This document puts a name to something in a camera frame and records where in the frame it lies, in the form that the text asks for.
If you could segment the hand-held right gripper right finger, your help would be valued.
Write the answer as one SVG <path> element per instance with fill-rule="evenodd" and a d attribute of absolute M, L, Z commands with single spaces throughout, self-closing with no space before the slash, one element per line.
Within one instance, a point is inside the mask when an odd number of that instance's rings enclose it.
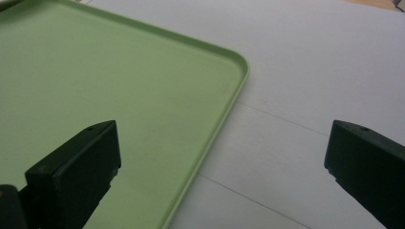
<path fill-rule="evenodd" d="M 405 146 L 335 120 L 324 166 L 387 229 L 405 229 Z"/>

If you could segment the light green plastic tray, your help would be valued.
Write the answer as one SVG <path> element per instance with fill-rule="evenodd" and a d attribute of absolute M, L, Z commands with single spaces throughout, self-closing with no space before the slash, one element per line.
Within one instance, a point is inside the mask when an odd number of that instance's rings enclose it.
<path fill-rule="evenodd" d="M 238 53 L 72 0 L 0 11 L 0 184 L 88 126 L 122 165 L 86 229 L 167 229 L 243 88 Z"/>

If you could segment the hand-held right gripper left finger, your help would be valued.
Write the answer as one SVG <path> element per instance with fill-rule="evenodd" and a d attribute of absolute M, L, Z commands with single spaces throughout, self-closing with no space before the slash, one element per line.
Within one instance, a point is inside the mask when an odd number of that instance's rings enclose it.
<path fill-rule="evenodd" d="M 85 128 L 26 173 L 23 199 L 34 229 L 82 229 L 121 166 L 117 123 Z"/>

